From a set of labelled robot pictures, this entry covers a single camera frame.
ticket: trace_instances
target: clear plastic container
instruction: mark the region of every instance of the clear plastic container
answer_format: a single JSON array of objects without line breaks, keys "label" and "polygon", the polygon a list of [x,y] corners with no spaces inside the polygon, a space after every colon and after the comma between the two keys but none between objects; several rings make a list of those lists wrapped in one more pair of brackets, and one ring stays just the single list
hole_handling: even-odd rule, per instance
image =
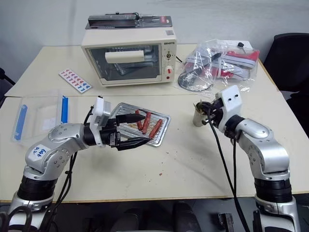
[{"label": "clear plastic container", "polygon": [[68,98],[59,92],[50,92],[48,96],[38,94],[22,99],[13,127],[14,142],[31,146],[43,139],[52,128],[67,122]]}]

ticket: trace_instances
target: red sausage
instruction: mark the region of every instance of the red sausage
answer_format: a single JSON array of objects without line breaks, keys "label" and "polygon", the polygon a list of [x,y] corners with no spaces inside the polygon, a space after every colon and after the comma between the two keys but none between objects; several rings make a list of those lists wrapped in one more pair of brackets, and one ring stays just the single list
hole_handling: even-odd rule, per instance
[{"label": "red sausage", "polygon": [[[140,114],[139,110],[136,110],[135,113],[136,113],[137,115]],[[137,128],[138,128],[139,130],[141,130],[141,129],[143,128],[143,126],[141,125],[141,121],[138,121],[138,122],[137,122]]]},{"label": "red sausage", "polygon": [[150,118],[151,118],[151,113],[147,112],[146,118],[144,120],[143,128],[141,129],[141,132],[143,132],[143,134],[145,134],[147,132],[147,128],[148,128],[149,123],[150,123]]},{"label": "red sausage", "polygon": [[149,138],[153,139],[155,134],[158,132],[158,130],[160,129],[161,125],[162,125],[163,120],[159,119],[159,121],[156,123],[156,125],[154,126],[153,130],[150,132],[149,134]]}]

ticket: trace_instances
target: clear plastic wrap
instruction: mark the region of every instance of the clear plastic wrap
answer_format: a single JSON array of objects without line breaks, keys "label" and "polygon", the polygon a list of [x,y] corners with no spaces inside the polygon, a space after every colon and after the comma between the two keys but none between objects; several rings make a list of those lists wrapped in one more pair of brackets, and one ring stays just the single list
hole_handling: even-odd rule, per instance
[{"label": "clear plastic wrap", "polygon": [[200,43],[182,63],[178,86],[202,95],[212,95],[229,85],[249,91],[256,77],[258,56],[258,50],[231,46],[225,41]]}]

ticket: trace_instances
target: silver robotic arm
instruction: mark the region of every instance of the silver robotic arm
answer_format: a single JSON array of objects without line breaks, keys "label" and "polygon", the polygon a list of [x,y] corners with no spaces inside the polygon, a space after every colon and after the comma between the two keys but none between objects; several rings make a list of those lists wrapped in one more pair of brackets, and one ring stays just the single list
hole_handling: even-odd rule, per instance
[{"label": "silver robotic arm", "polygon": [[[48,231],[53,217],[55,185],[74,153],[92,145],[109,145],[118,150],[132,149],[150,140],[136,137],[121,141],[117,126],[124,122],[138,122],[145,117],[129,114],[110,118],[110,113],[110,103],[98,97],[89,112],[90,123],[61,124],[53,128],[42,141],[30,147],[26,154],[23,178],[8,213],[25,206],[32,212],[31,228]],[[16,212],[10,220],[10,230],[22,230],[25,220],[24,212]]]},{"label": "silver robotic arm", "polygon": [[259,209],[253,214],[254,231],[300,232],[289,180],[289,156],[270,128],[240,117],[240,108],[239,90],[231,86],[218,93],[213,102],[199,102],[193,123],[200,127],[211,120],[225,136],[236,138],[248,155]]}]

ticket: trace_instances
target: white wall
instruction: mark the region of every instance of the white wall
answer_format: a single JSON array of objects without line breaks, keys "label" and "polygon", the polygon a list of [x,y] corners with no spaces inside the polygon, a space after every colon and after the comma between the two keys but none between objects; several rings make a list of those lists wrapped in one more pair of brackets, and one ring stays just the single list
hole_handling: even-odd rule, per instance
[{"label": "white wall", "polygon": [[309,32],[308,0],[0,0],[0,67],[17,80],[42,46],[78,45],[89,15],[115,11],[171,15],[180,44],[248,40],[262,60],[274,35]]}]

